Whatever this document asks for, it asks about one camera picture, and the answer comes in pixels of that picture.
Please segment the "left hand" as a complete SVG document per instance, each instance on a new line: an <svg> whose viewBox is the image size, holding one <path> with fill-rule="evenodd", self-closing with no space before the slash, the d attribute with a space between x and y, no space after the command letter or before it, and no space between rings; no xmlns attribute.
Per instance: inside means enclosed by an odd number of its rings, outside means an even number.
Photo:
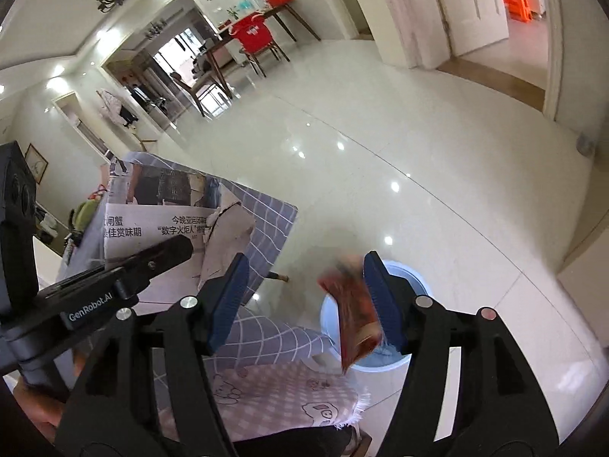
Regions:
<svg viewBox="0 0 609 457"><path fill-rule="evenodd" d="M74 387L86 362L87 356L77 349L73 349L70 354L64 353L60 356L60 374L64 377L69 389ZM19 381L13 389L13 396L33 425L53 444L65 403L30 387L22 377L19 377Z"/></svg>

